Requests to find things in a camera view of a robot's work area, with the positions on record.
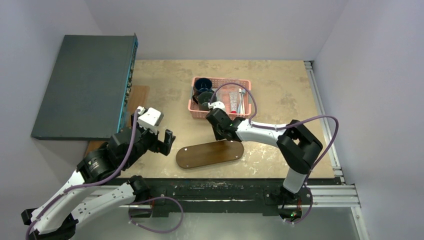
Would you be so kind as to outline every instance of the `dark blue mug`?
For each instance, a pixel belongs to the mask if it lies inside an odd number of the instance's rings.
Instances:
[[[194,82],[194,94],[192,99],[196,104],[199,104],[199,95],[204,92],[213,93],[214,91],[212,91],[212,81],[209,78],[201,77]]]

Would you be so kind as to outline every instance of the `wall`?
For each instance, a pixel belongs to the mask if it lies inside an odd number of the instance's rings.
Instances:
[[[105,35],[136,32],[142,59],[312,60],[347,0],[85,0]]]
[[[20,213],[48,200],[87,146],[30,138],[62,38],[101,31],[83,0],[2,0],[0,32],[0,232],[15,240]]]
[[[371,239],[424,236],[424,2],[349,1],[313,69]]]

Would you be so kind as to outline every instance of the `brown wooden board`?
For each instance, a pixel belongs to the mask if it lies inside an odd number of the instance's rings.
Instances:
[[[136,86],[131,87],[131,93],[129,94],[128,107],[127,111],[130,114],[133,114],[138,106],[144,107],[146,104],[147,96],[149,94],[149,86]],[[126,123],[127,126],[131,126],[131,119]],[[105,141],[90,141],[88,142],[87,150],[85,155],[89,152],[96,150],[102,145]]]
[[[175,158],[181,168],[192,169],[237,160],[244,151],[241,142],[223,140],[182,147]]]

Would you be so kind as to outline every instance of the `table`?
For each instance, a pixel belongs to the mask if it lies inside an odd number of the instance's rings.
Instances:
[[[171,153],[147,152],[120,177],[145,178],[284,178],[289,169],[280,150],[256,142],[243,142],[242,158],[192,169],[180,168],[175,160],[179,149],[215,141],[205,119],[193,119],[188,110],[191,82],[195,76],[248,79],[258,105],[254,121],[270,124],[304,120],[318,114],[303,61],[287,60],[137,60],[133,85],[149,86],[146,106],[164,113],[159,139],[165,129],[176,140]],[[306,126],[324,144],[319,121]],[[329,156],[311,174],[312,178],[333,178]]]

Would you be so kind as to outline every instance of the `tabletop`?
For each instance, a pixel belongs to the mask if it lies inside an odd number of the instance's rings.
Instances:
[[[192,118],[188,110],[193,77],[247,79],[256,100],[255,122],[288,124],[318,115],[314,95],[303,61],[291,60],[137,60],[133,85],[148,86],[146,106],[164,114],[159,139],[165,129],[176,136],[168,156],[148,151],[120,177],[145,178],[284,178],[289,166],[276,147],[243,142],[244,155],[230,162],[192,169],[176,163],[179,149],[215,141],[211,125],[205,119]],[[305,124],[323,143],[320,121]],[[312,178],[333,178],[328,154],[315,167]]]

